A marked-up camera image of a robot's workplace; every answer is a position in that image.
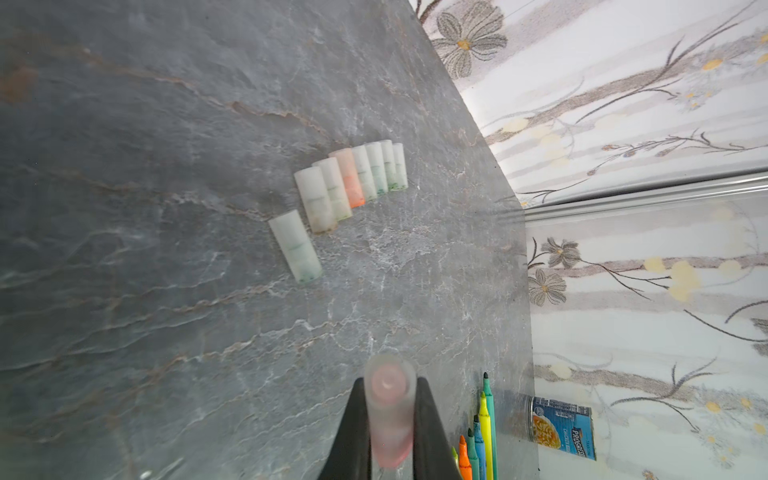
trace picture of soup on label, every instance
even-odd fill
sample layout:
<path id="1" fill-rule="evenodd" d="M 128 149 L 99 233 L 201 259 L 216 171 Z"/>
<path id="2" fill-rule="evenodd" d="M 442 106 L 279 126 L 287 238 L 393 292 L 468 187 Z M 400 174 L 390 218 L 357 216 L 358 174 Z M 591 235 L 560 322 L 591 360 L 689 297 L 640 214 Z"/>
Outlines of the picture of soup on label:
<path id="1" fill-rule="evenodd" d="M 533 415 L 533 431 L 536 435 L 536 443 L 553 449 L 561 447 L 560 436 L 554 425 L 547 417 Z"/>

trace yellow marker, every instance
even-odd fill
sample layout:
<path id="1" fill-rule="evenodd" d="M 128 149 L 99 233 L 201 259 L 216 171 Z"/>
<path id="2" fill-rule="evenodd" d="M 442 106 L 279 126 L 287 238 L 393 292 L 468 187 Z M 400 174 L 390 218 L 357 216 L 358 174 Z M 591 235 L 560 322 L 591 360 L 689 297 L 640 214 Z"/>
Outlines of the yellow marker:
<path id="1" fill-rule="evenodd" d="M 485 477 L 493 480 L 493 438 L 491 436 L 491 414 L 485 392 L 480 393 L 480 433 L 485 440 Z"/>

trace gray flower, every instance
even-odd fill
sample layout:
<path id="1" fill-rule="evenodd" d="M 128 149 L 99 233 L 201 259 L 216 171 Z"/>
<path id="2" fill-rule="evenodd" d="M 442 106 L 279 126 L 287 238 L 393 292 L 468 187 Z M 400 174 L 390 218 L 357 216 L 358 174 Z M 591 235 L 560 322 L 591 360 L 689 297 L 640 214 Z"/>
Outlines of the gray flower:
<path id="1" fill-rule="evenodd" d="M 557 245 L 554 238 L 549 237 L 547 243 L 541 246 L 541 251 L 549 253 L 549 266 L 563 264 L 565 268 L 572 268 L 581 260 L 578 252 L 578 243 L 563 240 L 562 245 Z"/>
<path id="2" fill-rule="evenodd" d="M 503 19 L 499 7 L 488 2 L 476 2 L 461 21 L 448 12 L 438 16 L 437 29 L 444 38 L 435 38 L 432 46 L 451 78 L 468 77 L 472 73 L 472 57 L 488 61 L 507 46 L 507 38 L 494 33 L 502 27 Z"/>
<path id="3" fill-rule="evenodd" d="M 546 275 L 541 269 L 536 270 L 535 276 L 528 278 L 528 295 L 531 297 L 531 303 L 538 306 L 544 305 L 544 300 L 549 303 L 563 303 L 565 295 L 565 281 L 562 277 L 553 273 Z"/>

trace blue marker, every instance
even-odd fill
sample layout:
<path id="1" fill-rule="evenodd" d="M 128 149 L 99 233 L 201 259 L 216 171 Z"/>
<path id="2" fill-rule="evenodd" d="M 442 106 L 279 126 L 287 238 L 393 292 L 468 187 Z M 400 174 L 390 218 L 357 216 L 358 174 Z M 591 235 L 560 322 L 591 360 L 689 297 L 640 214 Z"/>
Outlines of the blue marker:
<path id="1" fill-rule="evenodd" d="M 478 460 L 480 464 L 480 480 L 485 480 L 485 442 L 482 441 L 482 433 L 480 432 L 480 417 L 475 415 L 475 451 L 478 454 Z"/>

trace soup can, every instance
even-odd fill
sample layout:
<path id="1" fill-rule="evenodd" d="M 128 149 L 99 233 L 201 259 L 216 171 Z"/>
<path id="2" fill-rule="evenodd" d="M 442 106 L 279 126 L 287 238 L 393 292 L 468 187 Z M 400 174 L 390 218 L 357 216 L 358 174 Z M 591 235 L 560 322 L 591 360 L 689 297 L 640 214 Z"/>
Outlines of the soup can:
<path id="1" fill-rule="evenodd" d="M 592 409 L 528 397 L 528 435 L 532 442 L 595 460 Z"/>

